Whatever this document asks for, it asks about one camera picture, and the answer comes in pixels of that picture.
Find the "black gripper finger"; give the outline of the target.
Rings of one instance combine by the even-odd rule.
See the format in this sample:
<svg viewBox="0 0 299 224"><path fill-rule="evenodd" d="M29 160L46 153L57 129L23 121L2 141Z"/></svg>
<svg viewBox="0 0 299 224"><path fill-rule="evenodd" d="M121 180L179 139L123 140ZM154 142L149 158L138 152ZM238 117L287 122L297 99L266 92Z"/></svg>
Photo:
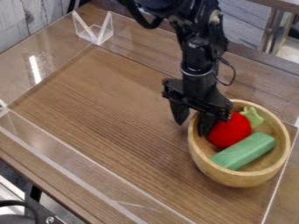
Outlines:
<svg viewBox="0 0 299 224"><path fill-rule="evenodd" d="M171 99L171 110L174 120L179 125L185 123L190 115L190 106L186 98Z"/></svg>
<svg viewBox="0 0 299 224"><path fill-rule="evenodd" d="M218 114L215 111L207 111L201 114L199 134L202 137L206 137L210 134L217 121Z"/></svg>

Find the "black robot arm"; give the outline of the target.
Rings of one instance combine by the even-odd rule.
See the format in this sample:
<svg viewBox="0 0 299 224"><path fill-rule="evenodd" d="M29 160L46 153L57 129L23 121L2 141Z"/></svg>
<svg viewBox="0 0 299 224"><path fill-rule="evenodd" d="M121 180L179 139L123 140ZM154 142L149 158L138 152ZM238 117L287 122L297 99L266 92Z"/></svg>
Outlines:
<svg viewBox="0 0 299 224"><path fill-rule="evenodd" d="M182 48L182 78L163 80L174 120L185 123L190 110L201 111L199 133L207 136L217 122L230 119L231 100L218 89L219 66L229 39L219 0L118 0L135 21L155 29L163 21L174 28Z"/></svg>

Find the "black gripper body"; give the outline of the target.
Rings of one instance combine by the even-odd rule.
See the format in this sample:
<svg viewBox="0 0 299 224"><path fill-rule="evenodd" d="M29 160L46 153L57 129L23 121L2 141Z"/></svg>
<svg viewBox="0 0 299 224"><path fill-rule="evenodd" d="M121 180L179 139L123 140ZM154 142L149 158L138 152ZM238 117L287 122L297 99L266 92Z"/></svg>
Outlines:
<svg viewBox="0 0 299 224"><path fill-rule="evenodd" d="M186 98L190 109L201 112L215 111L218 120L230 119L233 102L218 90L217 73L187 73L182 71L182 78L167 78L163 80L163 97L171 99Z"/></svg>

